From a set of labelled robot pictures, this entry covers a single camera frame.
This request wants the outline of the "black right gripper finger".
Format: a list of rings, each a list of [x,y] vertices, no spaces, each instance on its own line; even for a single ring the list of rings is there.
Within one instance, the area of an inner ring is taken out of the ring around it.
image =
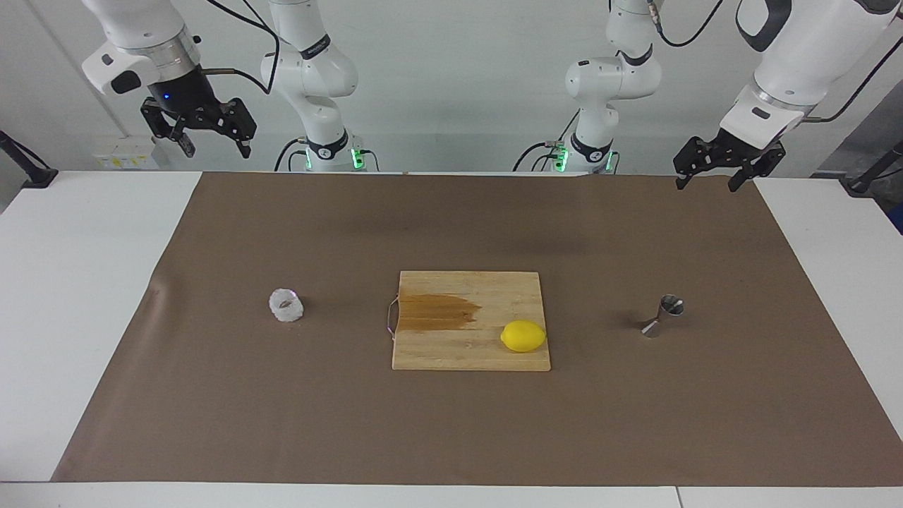
[[[145,98],[140,112],[155,138],[165,138],[174,142],[183,151],[185,157],[194,158],[196,148],[193,141],[190,140],[190,136],[185,133],[185,119],[182,116],[176,115],[174,124],[168,122],[168,112],[154,97]]]
[[[236,143],[242,158],[250,158],[251,141],[257,133],[257,122],[239,97],[219,103],[214,109],[214,126],[217,134],[228,136]]]

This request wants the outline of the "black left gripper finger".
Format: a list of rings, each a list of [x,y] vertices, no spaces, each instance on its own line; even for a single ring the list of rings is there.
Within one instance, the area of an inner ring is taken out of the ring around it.
[[[704,141],[702,138],[689,139],[683,148],[674,156],[674,170],[677,174],[675,185],[678,190],[684,190],[691,178],[719,167],[717,157],[713,157],[713,151],[718,147],[714,141]]]
[[[784,148],[773,148],[765,152],[756,161],[744,160],[738,171],[729,178],[727,186],[731,193],[735,193],[749,180],[768,177],[772,171],[783,161],[786,155]]]

